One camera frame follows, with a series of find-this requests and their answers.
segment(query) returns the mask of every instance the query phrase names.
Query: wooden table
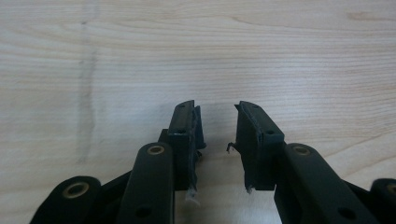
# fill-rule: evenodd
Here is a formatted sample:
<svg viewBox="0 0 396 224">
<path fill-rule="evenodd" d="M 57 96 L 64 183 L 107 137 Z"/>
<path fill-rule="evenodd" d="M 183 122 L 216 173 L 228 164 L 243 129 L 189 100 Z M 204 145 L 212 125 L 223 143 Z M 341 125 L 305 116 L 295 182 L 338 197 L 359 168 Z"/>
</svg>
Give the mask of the wooden table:
<svg viewBox="0 0 396 224">
<path fill-rule="evenodd" d="M 395 1 L 2 1 L 0 27 L 1 223 L 69 177 L 129 171 L 190 99 L 201 205 L 178 192 L 176 223 L 280 222 L 225 151 L 240 100 L 342 178 L 396 178 Z"/>
</svg>

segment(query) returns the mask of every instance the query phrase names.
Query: round hole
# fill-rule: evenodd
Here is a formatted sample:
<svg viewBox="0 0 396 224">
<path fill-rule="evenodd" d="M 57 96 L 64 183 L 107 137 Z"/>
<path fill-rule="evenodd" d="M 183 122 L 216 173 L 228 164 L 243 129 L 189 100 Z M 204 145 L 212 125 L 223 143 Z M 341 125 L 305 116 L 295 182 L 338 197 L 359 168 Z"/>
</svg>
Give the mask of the round hole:
<svg viewBox="0 0 396 224">
<path fill-rule="evenodd" d="M 63 192 L 66 199 L 75 199 L 88 191 L 90 185 L 85 182 L 77 182 L 69 185 Z"/>
<path fill-rule="evenodd" d="M 392 193 L 393 195 L 396 195 L 396 184 L 395 183 L 388 184 L 387 188 L 390 193 Z"/>
<path fill-rule="evenodd" d="M 151 214 L 151 207 L 149 205 L 140 205 L 135 212 L 137 217 L 148 217 Z"/>
<path fill-rule="evenodd" d="M 302 155 L 302 156 L 307 156 L 307 155 L 311 154 L 311 152 L 305 147 L 294 147 L 293 149 L 295 152 L 297 152 L 297 154 Z"/>
<path fill-rule="evenodd" d="M 350 220 L 356 219 L 355 212 L 350 210 L 349 208 L 338 208 L 338 213 L 344 218 Z"/>
<path fill-rule="evenodd" d="M 158 155 L 158 154 L 163 153 L 164 151 L 165 151 L 164 147 L 154 146 L 154 147 L 150 147 L 148 149 L 148 154 L 150 154 L 150 155 Z"/>
</svg>

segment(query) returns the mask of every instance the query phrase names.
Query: wooden surface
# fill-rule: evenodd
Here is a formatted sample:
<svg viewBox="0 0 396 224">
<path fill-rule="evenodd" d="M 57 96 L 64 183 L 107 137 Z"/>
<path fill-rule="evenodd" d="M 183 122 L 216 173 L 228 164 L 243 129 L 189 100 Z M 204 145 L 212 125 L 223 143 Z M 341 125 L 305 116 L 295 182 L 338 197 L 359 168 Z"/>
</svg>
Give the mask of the wooden surface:
<svg viewBox="0 0 396 224">
<path fill-rule="evenodd" d="M 28 223 L 66 178 L 133 167 L 174 106 L 202 106 L 200 206 L 176 223 L 279 223 L 246 194 L 240 100 L 366 189 L 396 178 L 396 2 L 1 1 L 0 223 Z"/>
</svg>

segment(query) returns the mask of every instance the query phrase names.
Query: wood grain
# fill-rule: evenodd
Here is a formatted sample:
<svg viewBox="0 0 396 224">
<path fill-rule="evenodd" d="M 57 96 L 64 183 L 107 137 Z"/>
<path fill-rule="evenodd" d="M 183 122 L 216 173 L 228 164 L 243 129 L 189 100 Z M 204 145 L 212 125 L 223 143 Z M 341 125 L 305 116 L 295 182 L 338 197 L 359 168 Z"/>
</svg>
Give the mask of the wood grain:
<svg viewBox="0 0 396 224">
<path fill-rule="evenodd" d="M 280 222 L 225 152 L 240 100 L 344 179 L 396 178 L 395 24 L 391 0 L 0 2 L 0 222 L 28 223 L 66 178 L 130 170 L 190 99 L 208 147 L 176 223 Z"/>
</svg>

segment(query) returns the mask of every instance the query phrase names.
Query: light wood tabletop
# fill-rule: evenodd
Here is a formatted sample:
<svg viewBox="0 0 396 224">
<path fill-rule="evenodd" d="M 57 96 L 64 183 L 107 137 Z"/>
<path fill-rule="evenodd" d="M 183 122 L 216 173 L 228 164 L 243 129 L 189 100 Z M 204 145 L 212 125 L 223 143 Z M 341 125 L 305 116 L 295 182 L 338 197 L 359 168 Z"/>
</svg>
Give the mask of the light wood tabletop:
<svg viewBox="0 0 396 224">
<path fill-rule="evenodd" d="M 240 100 L 345 180 L 396 178 L 396 1 L 14 0 L 0 28 L 0 223 L 67 178 L 131 170 L 187 100 L 207 148 L 176 223 L 280 223 L 225 151 Z"/>
</svg>

